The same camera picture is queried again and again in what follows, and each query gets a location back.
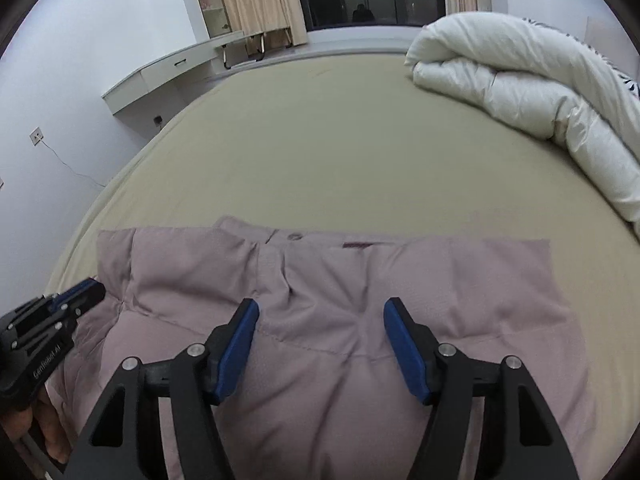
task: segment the bed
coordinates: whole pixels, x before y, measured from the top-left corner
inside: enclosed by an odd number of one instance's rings
[[[178,114],[98,197],[49,292],[96,274],[101,229],[256,224],[394,235],[549,238],[578,313],[601,479],[640,419],[640,245],[551,143],[411,82],[396,55],[233,75]]]

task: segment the wall outlet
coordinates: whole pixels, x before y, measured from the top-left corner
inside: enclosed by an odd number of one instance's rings
[[[34,146],[37,146],[38,143],[43,139],[43,137],[44,136],[42,135],[42,131],[40,130],[40,128],[36,128],[35,130],[33,130],[31,135],[29,136]]]

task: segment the cable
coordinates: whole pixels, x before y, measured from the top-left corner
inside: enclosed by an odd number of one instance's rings
[[[53,152],[53,154],[58,158],[58,160],[60,162],[62,162],[62,164],[64,164],[66,167],[68,167],[71,170],[71,173],[73,173],[74,175],[77,175],[77,176],[81,176],[83,178],[88,178],[96,186],[100,186],[102,189],[104,189],[106,187],[103,184],[100,184],[100,182],[96,182],[92,176],[85,175],[83,173],[78,173],[77,171],[75,171],[70,165],[68,165],[64,160],[62,160],[60,158],[60,156],[56,153],[56,150],[54,150],[51,146],[49,146],[44,140],[41,140],[40,142],[43,143],[47,148],[49,148]]]

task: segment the white duvet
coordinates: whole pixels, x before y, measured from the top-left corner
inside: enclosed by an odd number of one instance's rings
[[[416,85],[562,146],[640,237],[640,100],[592,48],[514,16],[464,12],[425,26],[405,64]]]

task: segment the blue gripper pad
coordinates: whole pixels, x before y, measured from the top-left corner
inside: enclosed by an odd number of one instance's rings
[[[231,395],[238,386],[242,370],[246,366],[251,349],[251,341],[254,339],[255,324],[258,321],[260,310],[258,304],[252,301],[245,311],[238,328],[234,332],[229,345],[220,359],[218,366],[218,384],[215,395],[222,402]]]
[[[49,313],[55,314],[60,310],[60,307],[67,302],[67,300],[76,295],[78,292],[82,292],[84,289],[89,288],[94,283],[96,283],[94,279],[87,278],[86,280],[78,283],[66,292],[59,294],[56,298],[53,299],[53,301],[51,301],[51,305],[49,306]]]
[[[426,366],[391,300],[385,303],[383,317],[386,335],[398,359],[404,382],[409,387],[409,391],[424,404],[431,395],[427,386]]]

